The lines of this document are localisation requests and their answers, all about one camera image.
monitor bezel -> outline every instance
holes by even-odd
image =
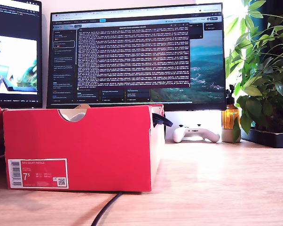
[[[131,10],[131,9],[145,9],[145,8],[163,8],[163,7],[184,7],[184,6],[205,6],[205,5],[221,5],[221,16],[222,16],[222,45],[223,45],[223,72],[224,72],[224,102],[223,103],[163,103],[165,111],[194,111],[194,110],[226,110],[226,72],[225,72],[225,49],[224,49],[224,16],[223,16],[223,3],[200,3],[200,4],[180,4],[180,5],[161,5],[161,6],[148,6],[148,7],[131,7],[131,8],[106,8],[106,9],[94,9],[94,10],[79,10],[79,11],[65,11],[65,12],[52,12],[50,14],[50,33],[49,33],[49,51],[48,51],[48,66],[51,64],[51,51],[52,51],[52,38],[53,38],[53,15],[64,14],[64,13],[87,13],[87,12],[99,12],[99,11],[114,11],[114,10]],[[54,105],[49,103],[48,95],[50,78],[47,78],[47,105],[46,108],[56,109],[56,108],[75,108],[78,104],[58,104]],[[95,104],[93,103],[90,107],[112,107],[112,106],[133,106],[133,105],[151,105],[151,104],[161,104],[161,102],[149,102],[149,103],[128,103],[128,104]]]
[[[42,2],[39,0],[32,0],[31,2],[34,2],[36,4],[38,4],[39,8],[40,8],[40,25],[39,25],[39,29],[40,29],[40,36],[39,36],[39,42],[37,42],[37,50],[39,50],[40,52],[37,51],[37,57],[40,58],[40,60],[37,60],[37,67],[38,67],[38,62],[39,62],[39,71],[40,71],[40,75],[37,75],[37,96],[41,97],[40,98],[40,102],[4,102],[4,101],[0,101],[0,107],[1,108],[11,108],[11,109],[20,109],[20,108],[42,108],[43,106],[43,98],[42,98],[42,82],[43,82],[43,76],[42,76]],[[3,95],[4,97],[11,97],[12,95],[15,95],[17,98],[17,100],[20,100],[20,97],[23,97],[24,95],[26,96],[27,94],[6,94],[6,93],[0,93],[0,95]]]

desktop wallpaper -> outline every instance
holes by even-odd
[[[204,31],[190,40],[190,88],[151,89],[151,101],[222,103],[224,85],[222,31]]]

white wall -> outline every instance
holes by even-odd
[[[108,8],[131,8],[145,6],[163,6],[192,4],[195,0],[41,0],[42,1],[42,63],[43,63],[43,100],[46,106],[47,95],[47,70],[48,70],[48,43],[49,43],[49,23],[51,12],[65,12],[78,10],[108,9]],[[172,132],[179,124],[193,127],[202,124],[203,127],[214,132],[220,131],[221,113],[220,111],[197,111],[197,112],[169,112],[166,116],[174,123],[172,128],[167,129],[166,138],[172,138]]]

white game controller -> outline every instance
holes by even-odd
[[[220,135],[215,134],[208,129],[201,128],[189,128],[179,125],[180,127],[175,129],[173,132],[173,141],[180,143],[184,137],[202,137],[203,139],[209,139],[212,142],[218,142],[220,140]]]

qr code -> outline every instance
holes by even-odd
[[[66,178],[57,178],[58,187],[66,187]]]

